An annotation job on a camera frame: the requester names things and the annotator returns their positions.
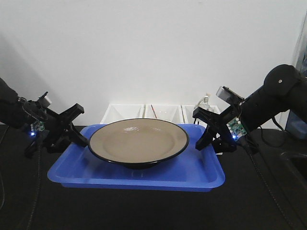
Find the white wall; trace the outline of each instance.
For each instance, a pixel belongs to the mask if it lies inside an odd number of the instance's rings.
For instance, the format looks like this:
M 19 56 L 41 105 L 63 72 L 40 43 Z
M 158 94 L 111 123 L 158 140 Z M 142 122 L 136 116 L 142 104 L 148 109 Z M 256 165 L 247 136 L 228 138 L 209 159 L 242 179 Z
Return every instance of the white wall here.
M 291 64 L 306 0 L 0 0 L 0 77 L 45 91 L 76 124 L 108 103 L 194 104 L 226 85 L 247 97 Z M 212 104 L 227 104 L 215 96 Z

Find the plate rim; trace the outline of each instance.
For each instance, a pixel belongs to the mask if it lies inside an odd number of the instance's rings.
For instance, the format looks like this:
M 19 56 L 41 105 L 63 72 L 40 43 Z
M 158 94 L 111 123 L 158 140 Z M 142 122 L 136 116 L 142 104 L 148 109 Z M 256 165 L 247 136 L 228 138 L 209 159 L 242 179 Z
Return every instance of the plate rim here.
M 96 153 L 93 151 L 92 147 L 91 147 L 91 139 L 92 139 L 93 135 L 94 135 L 96 132 L 98 132 L 100 129 L 102 129 L 102 128 L 108 126 L 108 125 L 111 125 L 111 124 L 114 124 L 114 123 L 117 123 L 117 122 L 127 121 L 127 120 L 156 120 L 156 121 L 162 121 L 162 122 L 170 123 L 171 125 L 177 126 L 178 128 L 180 128 L 180 129 L 184 132 L 184 134 L 186 135 L 186 138 L 187 138 L 186 143 L 185 143 L 184 147 L 183 147 L 180 151 L 178 151 L 177 153 L 175 153 L 175 154 L 173 154 L 173 155 L 171 155 L 171 156 L 168 156 L 168 157 L 166 157 L 166 158 L 162 158 L 162 159 L 155 160 L 155 161 L 144 161 L 144 162 L 136 162 L 136 163 L 133 163 L 133 162 L 122 162 L 122 161 L 110 160 L 110 159 L 104 158 L 104 157 L 99 156 L 98 154 L 96 154 Z M 110 163 L 121 164 L 121 165 L 131 166 L 131 167 L 133 167 L 133 166 L 141 166 L 141 165 L 152 165 L 152 164 L 156 164 L 156 163 L 159 163 L 159 162 L 162 162 L 162 161 L 166 161 L 166 160 L 168 160 L 168 159 L 171 159 L 171 158 L 173 158 L 173 157 L 175 157 L 175 156 L 181 154 L 181 153 L 187 148 L 188 145 L 189 145 L 189 135 L 188 135 L 188 133 L 187 133 L 182 127 L 180 127 L 180 126 L 178 126 L 177 124 L 174 124 L 174 123 L 172 123 L 172 122 L 169 122 L 169 121 L 160 120 L 160 119 L 154 119 L 154 118 L 131 118 L 131 119 L 124 119 L 124 120 L 112 122 L 112 123 L 110 123 L 110 124 L 106 124 L 105 126 L 99 128 L 98 130 L 96 130 L 96 131 L 91 135 L 91 137 L 90 137 L 89 140 L 88 140 L 88 148 L 89 148 L 90 152 L 91 152 L 94 156 L 96 156 L 97 158 L 102 159 L 102 160 L 107 161 L 107 162 L 110 162 Z

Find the white container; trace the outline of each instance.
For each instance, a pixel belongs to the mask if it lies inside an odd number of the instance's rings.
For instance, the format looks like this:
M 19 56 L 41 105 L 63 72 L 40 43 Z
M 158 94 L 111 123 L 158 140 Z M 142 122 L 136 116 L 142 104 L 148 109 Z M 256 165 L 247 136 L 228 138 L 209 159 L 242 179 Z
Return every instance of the white container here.
M 145 118 L 156 118 L 174 124 L 184 124 L 180 105 L 147 104 L 145 107 Z
M 220 114 L 220 110 L 216 105 L 211 105 L 211 108 L 214 109 L 214 112 L 216 114 Z M 194 123 L 194 118 L 193 116 L 193 111 L 194 111 L 194 105 L 182 105 L 182 114 L 183 114 L 183 118 L 184 118 L 184 123 L 185 124 L 193 124 Z M 206 127 L 207 124 L 204 123 L 203 121 L 197 119 L 196 124 L 198 124 L 201 126 Z
M 101 124 L 110 124 L 116 121 L 143 118 L 143 104 L 109 104 Z

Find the transparent bottle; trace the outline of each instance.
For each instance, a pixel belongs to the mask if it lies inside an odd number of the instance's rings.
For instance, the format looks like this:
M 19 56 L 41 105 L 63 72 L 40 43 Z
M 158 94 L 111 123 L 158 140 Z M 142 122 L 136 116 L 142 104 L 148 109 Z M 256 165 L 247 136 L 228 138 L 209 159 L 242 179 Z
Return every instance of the transparent bottle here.
M 203 98 L 201 98 L 200 101 L 196 104 L 194 109 L 196 109 L 197 107 L 200 107 L 200 108 L 203 108 L 203 109 L 208 110 L 210 112 L 214 112 L 214 110 L 209 105 L 210 96 L 211 95 L 209 93 L 206 93 L 206 95 Z

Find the plastic tray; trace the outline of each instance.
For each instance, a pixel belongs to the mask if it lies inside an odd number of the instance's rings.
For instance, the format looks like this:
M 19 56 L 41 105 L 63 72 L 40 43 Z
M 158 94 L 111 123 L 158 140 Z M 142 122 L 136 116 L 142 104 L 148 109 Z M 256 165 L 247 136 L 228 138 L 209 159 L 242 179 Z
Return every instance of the plastic tray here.
M 84 128 L 89 138 L 104 125 Z M 88 149 L 71 144 L 48 172 L 51 181 L 64 187 L 113 188 L 209 192 L 222 185 L 225 175 L 212 146 L 202 151 L 195 142 L 204 132 L 199 125 L 179 125 L 190 137 L 188 147 L 178 156 L 143 170 L 128 169 L 95 157 Z

